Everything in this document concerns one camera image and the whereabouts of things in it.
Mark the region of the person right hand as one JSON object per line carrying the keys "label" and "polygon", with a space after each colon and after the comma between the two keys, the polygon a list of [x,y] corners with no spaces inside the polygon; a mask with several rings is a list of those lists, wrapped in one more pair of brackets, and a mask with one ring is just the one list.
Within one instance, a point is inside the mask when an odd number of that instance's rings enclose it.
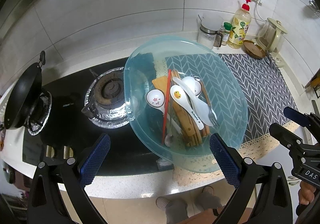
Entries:
{"label": "person right hand", "polygon": [[316,188],[304,181],[300,182],[300,189],[298,191],[299,203],[309,205],[315,198]]}

